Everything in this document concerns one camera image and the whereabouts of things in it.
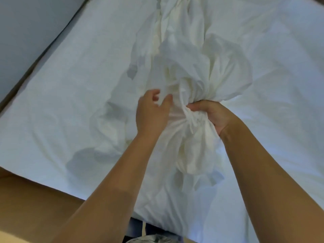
mattress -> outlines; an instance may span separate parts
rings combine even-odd
[[[253,84],[224,102],[324,208],[324,8],[312,0],[212,0],[212,27],[238,43]],[[96,162],[90,118],[130,63],[156,0],[91,0],[0,118],[0,166],[87,199],[111,164]],[[196,242],[257,242],[232,167],[186,195],[168,180],[135,218]]]

bed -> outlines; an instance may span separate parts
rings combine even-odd
[[[240,44],[253,69],[252,86],[224,104],[324,208],[324,8],[313,0],[212,5],[213,29]],[[127,69],[136,32],[155,8],[156,0],[89,1],[2,112],[1,167],[87,199],[112,168],[96,162],[90,118]],[[256,17],[269,21],[266,28],[241,29],[253,31]],[[257,242],[229,161],[224,172],[217,188],[194,195],[166,182],[133,217],[196,242]]]

wall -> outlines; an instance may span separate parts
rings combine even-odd
[[[0,0],[0,102],[84,0]]]

right arm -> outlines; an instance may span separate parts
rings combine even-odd
[[[324,211],[285,172],[248,127],[218,102],[188,105],[206,111],[222,139],[260,243],[324,242]]]

wrinkled fabric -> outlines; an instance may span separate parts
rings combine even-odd
[[[229,100],[252,82],[249,61],[239,45],[206,31],[212,24],[207,0],[160,0],[137,33],[131,64],[111,98],[94,116],[97,150],[119,156],[137,134],[137,101],[146,90],[171,93],[169,122],[149,160],[142,191],[148,200],[176,165],[176,185],[190,193],[224,179],[217,149],[221,141],[207,113],[186,105]]]

